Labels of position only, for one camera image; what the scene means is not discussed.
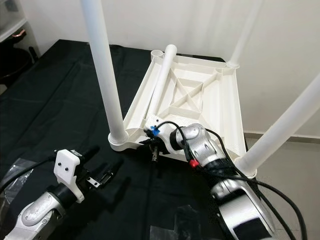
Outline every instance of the robotic arm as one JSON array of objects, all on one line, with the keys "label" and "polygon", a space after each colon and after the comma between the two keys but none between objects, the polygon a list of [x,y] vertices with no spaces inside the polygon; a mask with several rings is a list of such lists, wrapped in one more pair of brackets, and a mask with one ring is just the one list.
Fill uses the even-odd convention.
[{"label": "robotic arm", "polygon": [[84,154],[63,149],[56,153],[54,174],[58,185],[49,187],[36,201],[27,205],[18,215],[16,225],[5,240],[45,240],[67,214],[75,202],[81,203],[92,189],[103,188],[120,168],[122,162],[103,173],[97,181],[84,164],[99,151],[93,147]]},{"label": "robotic arm", "polygon": [[[162,125],[159,130],[154,127],[155,123],[161,122],[159,118],[154,119],[153,117],[147,121],[144,130],[151,137],[147,143],[160,144],[162,147],[164,145],[165,151],[170,154],[181,153],[185,145],[180,131],[172,128],[170,124]],[[181,127],[181,130],[191,155],[191,159],[187,160],[191,167],[201,169],[202,173],[206,173],[203,176],[217,204],[214,214],[218,217],[227,238],[235,240],[275,239],[276,229],[272,217],[245,181],[209,177],[210,173],[226,176],[236,176],[237,173],[233,168],[228,167],[230,164],[226,155],[211,139],[206,129],[194,123]]]}]

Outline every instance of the blue clip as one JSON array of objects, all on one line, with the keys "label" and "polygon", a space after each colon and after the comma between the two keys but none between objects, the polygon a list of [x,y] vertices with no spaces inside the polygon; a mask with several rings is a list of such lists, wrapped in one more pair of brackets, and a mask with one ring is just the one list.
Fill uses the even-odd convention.
[{"label": "blue clip", "polygon": [[155,126],[151,126],[150,128],[152,130],[153,135],[157,136],[158,133],[160,133],[160,131]]}]

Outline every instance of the white wall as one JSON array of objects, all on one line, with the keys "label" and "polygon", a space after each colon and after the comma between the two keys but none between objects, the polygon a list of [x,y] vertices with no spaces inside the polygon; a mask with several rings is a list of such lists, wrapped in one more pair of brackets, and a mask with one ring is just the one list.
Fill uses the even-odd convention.
[{"label": "white wall", "polygon": [[[111,44],[232,54],[253,0],[102,0]],[[88,41],[79,0],[21,0],[43,54],[58,39]],[[320,71],[318,0],[267,0],[238,70],[244,129],[265,132]],[[320,138],[320,111],[298,132]]]}]

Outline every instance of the black tablecloth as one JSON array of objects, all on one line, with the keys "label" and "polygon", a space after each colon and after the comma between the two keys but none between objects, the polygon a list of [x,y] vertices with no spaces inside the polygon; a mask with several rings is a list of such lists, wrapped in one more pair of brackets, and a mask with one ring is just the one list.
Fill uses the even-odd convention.
[{"label": "black tablecloth", "polygon": [[[123,116],[150,64],[150,51],[110,46]],[[86,166],[124,159],[114,180],[75,204],[49,239],[148,240],[150,226],[172,230],[178,207],[198,211],[201,235],[223,239],[210,216],[212,199],[204,180],[187,163],[160,157],[151,167],[147,151],[115,152],[90,51],[85,42],[59,40],[0,96],[0,177],[23,158],[39,162],[55,149],[79,152],[99,145]],[[35,169],[11,204],[1,238],[18,213],[49,185],[57,184],[53,163]]]}]

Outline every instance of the wall baseboard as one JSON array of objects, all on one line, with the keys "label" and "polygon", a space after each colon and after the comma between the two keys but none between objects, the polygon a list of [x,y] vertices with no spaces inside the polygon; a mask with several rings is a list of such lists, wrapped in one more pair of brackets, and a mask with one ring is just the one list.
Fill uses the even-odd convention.
[{"label": "wall baseboard", "polygon": [[[244,136],[249,139],[259,139],[264,132],[245,131]],[[287,142],[304,143],[304,144],[320,144],[320,137],[308,135],[293,135],[289,137]]]}]

